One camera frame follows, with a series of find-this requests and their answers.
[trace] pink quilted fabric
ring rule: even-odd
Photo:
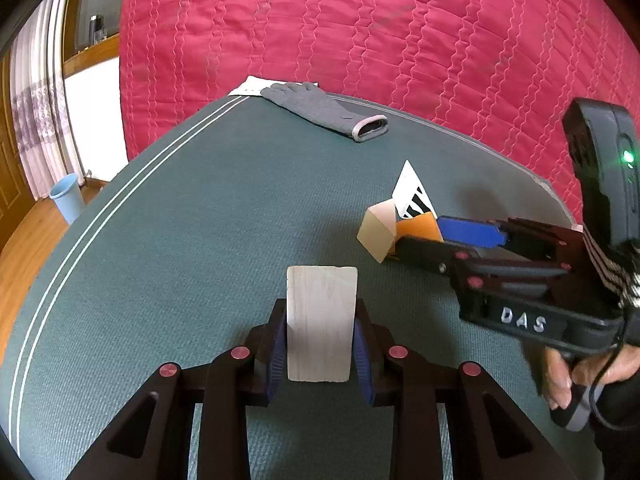
[[[640,112],[640,55],[602,0],[124,0],[120,35],[129,158],[247,75],[317,81],[481,140],[579,216],[562,112]]]

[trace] double white line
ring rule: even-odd
[[[113,210],[106,216],[106,218],[102,221],[102,223],[96,229],[95,233],[91,236],[91,238],[89,238],[88,242],[84,245],[84,247],[82,248],[82,250],[80,251],[78,256],[76,256],[76,259],[74,260],[74,262],[71,265],[71,267],[69,267],[69,270],[66,272],[65,277],[62,279],[62,282],[58,285],[58,288],[56,289],[53,297],[51,298],[51,301],[49,302],[49,306],[47,307],[47,309],[46,309],[46,311],[44,313],[44,316],[42,318],[42,321],[40,322],[40,326],[38,327],[38,331],[36,332],[36,335],[35,335],[35,338],[33,340],[33,343],[31,344],[31,349],[29,351],[29,355],[27,357],[27,362],[26,362],[25,367],[24,367],[24,374],[22,375],[22,382],[20,384],[20,394],[18,395],[18,409],[17,409],[16,420],[15,420],[15,444],[16,444],[15,447],[16,447],[16,451],[18,452],[18,456],[20,456],[20,414],[22,413],[22,399],[23,399],[23,396],[24,396],[24,385],[26,384],[26,381],[27,381],[27,374],[29,373],[29,368],[31,366],[31,361],[33,359],[33,353],[35,352],[36,346],[38,344],[38,340],[40,339],[40,335],[42,334],[42,329],[44,328],[44,325],[47,322],[47,317],[49,317],[51,309],[53,308],[53,305],[56,303],[58,295],[60,294],[60,290],[62,290],[62,287],[65,286],[66,280],[68,280],[69,276],[71,275],[73,270],[76,268],[76,265],[78,264],[78,262],[82,258],[82,255],[89,248],[89,246],[92,244],[92,242],[95,240],[95,237],[97,237],[98,233],[102,230],[104,225],[109,221],[109,219],[114,215],[114,213],[118,209],[120,209],[120,206],[122,206],[122,204],[124,204],[127,201],[127,199],[132,195],[132,193],[137,188],[139,188],[142,185],[142,183],[154,173],[155,170],[157,170],[160,166],[162,166],[175,152],[177,152],[187,142],[189,142],[191,139],[193,139],[193,137],[195,137],[197,134],[199,134],[207,126],[209,126],[211,123],[217,121],[224,114],[226,114],[227,112],[231,111],[233,108],[238,106],[240,103],[246,101],[247,99],[248,99],[247,96],[246,97],[238,96],[238,97],[235,97],[235,98],[229,100],[228,102],[224,103],[222,106],[218,107],[215,111],[210,113],[208,116],[206,116],[202,120],[200,120],[197,124],[194,124],[191,128],[189,128],[183,134],[178,136],[173,142],[171,142],[167,147],[165,147],[161,152],[159,152],[154,158],[152,158],[148,163],[146,163],[134,176],[132,176],[129,179],[129,181],[124,186],[122,186],[122,188],[120,188],[120,190],[116,193],[116,195],[114,195],[104,205],[104,207],[102,209],[100,209],[100,212],[95,216],[95,218],[87,226],[87,228],[84,230],[84,232],[82,232],[82,235],[78,238],[78,240],[73,245],[73,247],[71,247],[71,250],[68,252],[68,254],[66,255],[65,259],[62,261],[62,263],[58,267],[58,270],[56,271],[56,273],[53,275],[53,278],[49,282],[49,285],[47,286],[47,289],[44,291],[44,294],[43,294],[42,298],[40,299],[40,302],[38,303],[38,307],[37,307],[36,311],[34,312],[33,317],[31,318],[31,322],[29,323],[29,328],[27,329],[27,333],[24,336],[24,341],[22,342],[22,346],[20,347],[20,353],[18,354],[18,360],[16,361],[16,364],[15,364],[14,380],[13,380],[12,385],[11,385],[11,397],[9,399],[9,425],[8,425],[9,442],[11,442],[12,444],[13,444],[13,440],[12,440],[12,419],[13,419],[13,411],[14,411],[15,386],[16,386],[16,383],[18,381],[18,374],[19,374],[19,371],[20,371],[20,364],[21,364],[22,358],[24,356],[24,350],[27,347],[27,342],[28,342],[28,340],[29,340],[29,338],[31,336],[31,331],[33,330],[33,327],[34,327],[34,325],[36,323],[36,319],[38,318],[38,314],[40,313],[40,310],[42,309],[42,306],[45,303],[45,299],[47,298],[47,296],[49,295],[49,291],[53,287],[53,283],[56,281],[56,279],[60,275],[60,272],[62,271],[62,268],[65,266],[65,264],[67,263],[67,261],[69,260],[69,258],[73,254],[73,252],[76,250],[78,245],[82,242],[82,240],[84,239],[86,234],[89,232],[91,227],[93,227],[94,224],[100,219],[100,217],[107,210],[107,208],[123,192],[125,192],[125,190],[131,185],[131,183],[134,180],[136,180],[137,177],[139,177],[140,174],[143,173],[143,171],[145,171],[149,166],[151,166],[153,163],[155,163],[155,161],[158,160],[158,158],[160,158],[165,152],[167,152],[168,150],[171,150],[144,177],[142,177],[140,179],[140,181],[135,186],[133,186],[133,188],[124,196],[124,198],[122,200],[120,200],[120,202],[118,202],[116,207],[114,207]]]

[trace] wooden floor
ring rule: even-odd
[[[97,193],[95,188],[82,187],[85,203]],[[0,364],[31,283],[67,228],[51,199],[38,200],[0,253]]]

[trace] bucket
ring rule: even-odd
[[[69,225],[80,216],[82,209],[84,209],[84,200],[80,194],[78,176],[75,173],[61,178],[58,183],[51,188],[49,197],[56,203],[66,223]]]

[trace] wooden block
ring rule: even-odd
[[[433,213],[423,213],[415,218],[401,220],[396,224],[396,240],[401,236],[411,235],[427,240],[442,242],[442,234]]]
[[[367,209],[356,238],[381,264],[396,241],[396,206],[393,199]]]
[[[287,375],[343,383],[351,370],[356,267],[287,269]]]

